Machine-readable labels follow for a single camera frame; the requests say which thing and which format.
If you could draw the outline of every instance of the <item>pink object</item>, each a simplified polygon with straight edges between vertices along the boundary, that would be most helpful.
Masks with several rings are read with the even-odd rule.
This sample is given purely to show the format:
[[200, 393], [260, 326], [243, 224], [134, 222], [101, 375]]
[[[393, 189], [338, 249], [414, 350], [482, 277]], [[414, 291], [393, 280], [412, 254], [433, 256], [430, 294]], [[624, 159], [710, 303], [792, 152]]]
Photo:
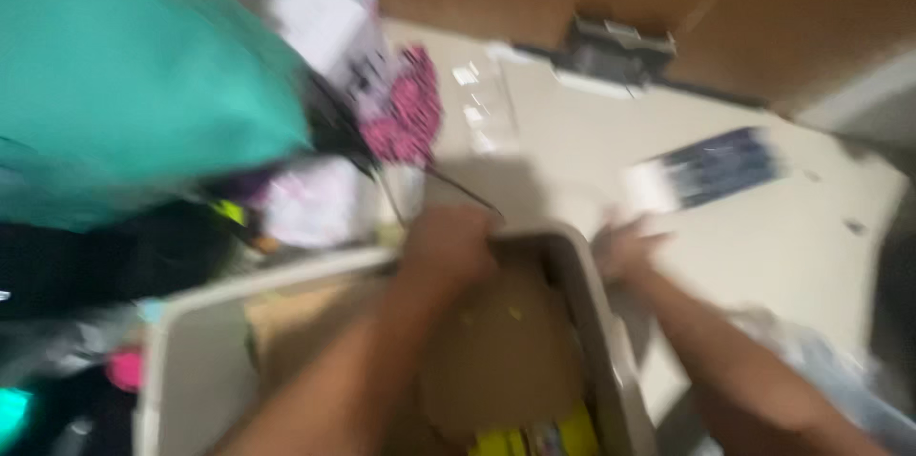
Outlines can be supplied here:
[[403, 68], [384, 114], [360, 125], [360, 132], [382, 161], [427, 166], [441, 122], [436, 68], [422, 46], [402, 50], [400, 57]]
[[105, 374], [118, 388], [136, 393], [143, 384], [143, 354], [136, 349], [115, 352], [108, 358]]

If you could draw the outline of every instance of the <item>white countertop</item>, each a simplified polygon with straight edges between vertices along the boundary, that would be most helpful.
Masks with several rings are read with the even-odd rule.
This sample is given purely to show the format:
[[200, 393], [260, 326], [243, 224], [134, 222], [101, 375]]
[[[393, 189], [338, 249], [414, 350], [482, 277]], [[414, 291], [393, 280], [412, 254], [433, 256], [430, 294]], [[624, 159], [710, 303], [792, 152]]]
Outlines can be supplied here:
[[[604, 205], [625, 202], [622, 175], [635, 162], [739, 127], [765, 127], [785, 177], [656, 218], [656, 228], [675, 234], [659, 263], [720, 306], [763, 306], [842, 349], [864, 348], [877, 249], [907, 186], [879, 156], [853, 157], [833, 137], [767, 111], [667, 87], [638, 99], [574, 90], [542, 62], [501, 64], [520, 153], [475, 155], [452, 67], [486, 61], [486, 44], [398, 21], [385, 30], [394, 43], [426, 45], [438, 68], [441, 170], [491, 200], [510, 222], [556, 218], [590, 237]], [[853, 233], [847, 219], [864, 231]], [[658, 423], [687, 382], [654, 326], [640, 372], [648, 413]]]

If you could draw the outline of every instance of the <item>white wall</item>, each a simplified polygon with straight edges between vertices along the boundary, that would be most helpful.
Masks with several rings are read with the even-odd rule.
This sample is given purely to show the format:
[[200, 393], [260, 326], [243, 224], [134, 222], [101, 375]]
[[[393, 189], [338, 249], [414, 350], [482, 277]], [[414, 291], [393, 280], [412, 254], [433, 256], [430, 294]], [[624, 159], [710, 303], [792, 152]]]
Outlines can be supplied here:
[[819, 131], [916, 151], [916, 50], [856, 79], [795, 121]]

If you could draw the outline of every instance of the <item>white bin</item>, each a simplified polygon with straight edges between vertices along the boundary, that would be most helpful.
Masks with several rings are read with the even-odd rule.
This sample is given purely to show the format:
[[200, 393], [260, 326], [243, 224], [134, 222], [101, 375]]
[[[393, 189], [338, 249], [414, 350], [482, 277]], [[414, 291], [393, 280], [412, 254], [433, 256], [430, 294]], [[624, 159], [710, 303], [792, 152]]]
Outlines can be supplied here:
[[[592, 378], [595, 428], [604, 452], [655, 456], [655, 431], [639, 391], [623, 321], [607, 303], [587, 241], [552, 223], [505, 230], [499, 243], [543, 250], [568, 298], [572, 322]], [[385, 249], [348, 251], [292, 264], [169, 301], [148, 335], [146, 384], [135, 431], [139, 456], [198, 456], [208, 450], [255, 399], [258, 375], [246, 347], [248, 298], [270, 291], [308, 291], [324, 277], [375, 273], [394, 264]]]

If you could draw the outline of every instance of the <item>teal fabric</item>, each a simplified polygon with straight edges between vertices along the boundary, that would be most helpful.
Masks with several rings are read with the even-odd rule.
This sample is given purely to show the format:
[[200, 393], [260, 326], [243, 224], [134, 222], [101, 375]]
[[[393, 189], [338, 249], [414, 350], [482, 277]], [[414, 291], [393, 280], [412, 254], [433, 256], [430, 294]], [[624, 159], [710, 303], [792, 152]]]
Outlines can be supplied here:
[[303, 70], [235, 0], [0, 0], [0, 220], [86, 230], [309, 148]]

